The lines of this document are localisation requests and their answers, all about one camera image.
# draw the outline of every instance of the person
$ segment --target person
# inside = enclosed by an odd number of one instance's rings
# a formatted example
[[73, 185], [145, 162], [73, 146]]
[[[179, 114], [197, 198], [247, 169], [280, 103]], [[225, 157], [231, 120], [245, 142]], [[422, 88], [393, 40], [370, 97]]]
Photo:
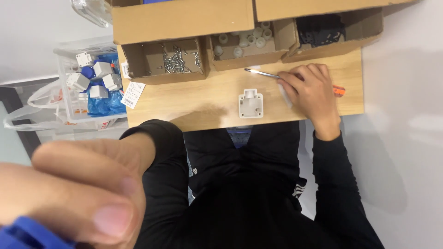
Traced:
[[43, 144], [32, 167], [2, 163], [0, 224], [26, 215], [95, 248], [383, 248], [361, 203], [327, 66], [279, 76], [315, 128], [314, 220], [296, 194], [297, 121], [255, 125], [236, 149], [225, 129], [182, 133], [150, 120], [119, 141]]

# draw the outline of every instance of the sleeve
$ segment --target sleeve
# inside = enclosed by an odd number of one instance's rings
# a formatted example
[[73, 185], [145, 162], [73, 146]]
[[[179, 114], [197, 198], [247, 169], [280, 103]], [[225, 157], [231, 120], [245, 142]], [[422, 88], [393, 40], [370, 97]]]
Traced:
[[319, 186], [315, 221], [334, 234], [343, 248], [384, 248], [366, 218], [342, 135], [325, 142], [314, 132], [312, 151]]
[[120, 139], [137, 132], [152, 137], [156, 153], [154, 162], [143, 174], [146, 211], [134, 248], [163, 248], [189, 206], [189, 168], [183, 133], [170, 122], [149, 120], [127, 130]]

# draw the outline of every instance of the label sticker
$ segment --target label sticker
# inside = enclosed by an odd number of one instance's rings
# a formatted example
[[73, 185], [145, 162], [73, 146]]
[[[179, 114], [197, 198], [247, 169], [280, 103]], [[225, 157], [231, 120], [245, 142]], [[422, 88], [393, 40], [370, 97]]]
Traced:
[[145, 86], [146, 85], [143, 83], [130, 82], [128, 88], [124, 92], [121, 103], [134, 109]]
[[130, 79], [131, 77], [129, 76], [129, 66], [127, 62], [123, 62], [121, 64], [121, 72], [123, 74], [123, 78], [125, 79]]

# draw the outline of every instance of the hand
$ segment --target hand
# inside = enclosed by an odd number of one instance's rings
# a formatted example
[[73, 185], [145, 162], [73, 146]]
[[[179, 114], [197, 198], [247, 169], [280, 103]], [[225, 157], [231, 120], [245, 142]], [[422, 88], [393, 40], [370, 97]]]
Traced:
[[291, 102], [308, 117], [318, 139], [331, 141], [340, 136], [340, 116], [335, 102], [329, 70], [323, 64], [298, 66], [278, 74]]
[[[151, 150], [142, 153], [143, 144]], [[0, 163], [0, 227], [28, 216], [64, 239], [132, 248], [146, 206], [141, 173], [154, 156], [151, 138], [137, 133], [46, 143], [33, 167]]]

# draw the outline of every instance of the clear plastic container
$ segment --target clear plastic container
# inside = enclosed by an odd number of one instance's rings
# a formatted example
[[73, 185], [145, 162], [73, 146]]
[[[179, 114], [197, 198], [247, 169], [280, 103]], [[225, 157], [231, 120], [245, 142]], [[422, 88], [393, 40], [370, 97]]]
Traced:
[[106, 117], [89, 117], [87, 115], [88, 100], [79, 99], [79, 93], [68, 88], [66, 85], [68, 75], [71, 73], [80, 73], [82, 70], [78, 66], [75, 56], [83, 52], [87, 52], [91, 55], [116, 53], [117, 46], [113, 43], [113, 37], [110, 35], [60, 43], [59, 47], [54, 49], [54, 53], [57, 55], [58, 60], [58, 74], [62, 83], [63, 99], [66, 104], [68, 121], [71, 123], [80, 123], [127, 117], [127, 114], [118, 114]]
[[90, 22], [108, 27], [112, 24], [111, 6], [104, 0], [70, 0], [72, 8], [77, 14]]

